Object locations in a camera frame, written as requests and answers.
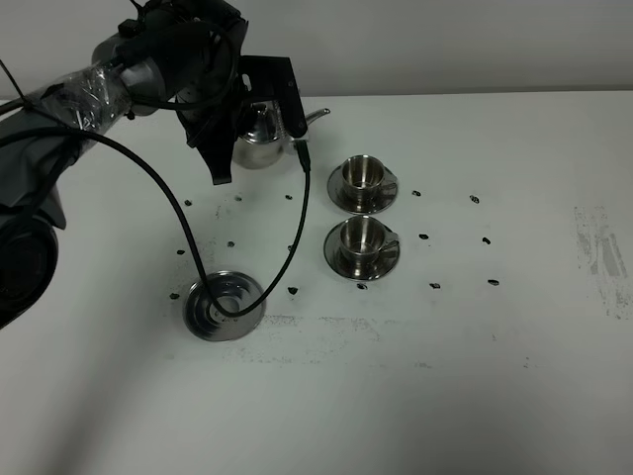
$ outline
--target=plastic wrap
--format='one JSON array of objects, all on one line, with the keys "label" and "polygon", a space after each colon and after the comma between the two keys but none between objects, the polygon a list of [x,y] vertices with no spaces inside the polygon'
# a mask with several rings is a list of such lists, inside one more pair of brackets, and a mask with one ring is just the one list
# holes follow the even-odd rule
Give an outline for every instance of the plastic wrap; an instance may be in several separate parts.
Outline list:
[{"label": "plastic wrap", "polygon": [[29,99],[67,126],[101,135],[132,106],[118,72],[102,64],[60,77]]}]

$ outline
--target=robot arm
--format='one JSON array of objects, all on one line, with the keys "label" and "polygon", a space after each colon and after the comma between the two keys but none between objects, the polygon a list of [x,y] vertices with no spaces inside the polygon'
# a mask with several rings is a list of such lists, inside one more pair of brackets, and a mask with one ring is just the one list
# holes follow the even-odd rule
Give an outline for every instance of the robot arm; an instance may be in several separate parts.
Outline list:
[{"label": "robot arm", "polygon": [[[95,48],[93,66],[27,96],[25,108],[0,122],[0,140],[42,127],[70,127],[100,135],[122,116],[176,111],[187,144],[208,164],[215,184],[230,182],[235,140],[253,102],[275,100],[291,137],[307,131],[288,58],[239,55],[247,23],[224,0],[134,1],[135,20]],[[250,88],[242,80],[250,79]],[[176,102],[167,102],[176,97]],[[61,173],[93,143],[45,137],[0,150],[0,328],[44,293],[57,261],[53,227],[66,220],[52,188],[18,230],[16,217],[55,165]]]}]

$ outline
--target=white table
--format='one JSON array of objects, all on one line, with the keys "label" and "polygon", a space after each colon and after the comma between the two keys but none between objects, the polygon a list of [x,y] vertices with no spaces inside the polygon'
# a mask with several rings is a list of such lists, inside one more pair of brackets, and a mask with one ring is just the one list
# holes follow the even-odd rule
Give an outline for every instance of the white table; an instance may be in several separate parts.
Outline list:
[{"label": "white table", "polygon": [[[630,474],[633,94],[305,103],[332,110],[311,128],[305,237],[238,341],[186,330],[191,253],[139,169],[97,145],[63,175],[53,282],[0,332],[0,472]],[[295,158],[213,187],[174,114],[109,136],[193,202],[210,270],[268,285],[299,218]],[[347,217],[326,179],[358,153],[401,181],[377,218],[402,259],[367,290],[322,258]]]}]

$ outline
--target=stainless steel cup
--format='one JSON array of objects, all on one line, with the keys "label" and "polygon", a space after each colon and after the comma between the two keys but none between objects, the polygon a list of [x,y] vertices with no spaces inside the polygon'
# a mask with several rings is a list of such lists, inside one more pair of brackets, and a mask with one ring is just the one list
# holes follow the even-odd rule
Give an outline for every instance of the stainless steel cup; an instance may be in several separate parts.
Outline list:
[{"label": "stainless steel cup", "polygon": [[397,245],[399,240],[396,233],[369,216],[350,218],[340,229],[343,257],[358,265],[374,262],[382,251]]},{"label": "stainless steel cup", "polygon": [[352,156],[340,170],[343,175],[343,193],[356,203],[374,198],[385,179],[385,165],[370,155]]}]

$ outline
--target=metal teapot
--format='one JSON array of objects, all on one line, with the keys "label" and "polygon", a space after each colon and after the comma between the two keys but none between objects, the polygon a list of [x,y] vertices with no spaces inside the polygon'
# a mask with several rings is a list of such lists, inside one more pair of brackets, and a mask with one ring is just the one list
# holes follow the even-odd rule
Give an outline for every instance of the metal teapot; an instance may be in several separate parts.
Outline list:
[{"label": "metal teapot", "polygon": [[[284,151],[291,151],[291,138],[285,133],[279,108],[272,102],[258,102],[251,106],[250,127],[239,136],[233,149],[233,161],[243,168],[258,170],[277,162]],[[319,109],[306,116],[310,125],[329,114]]]}]

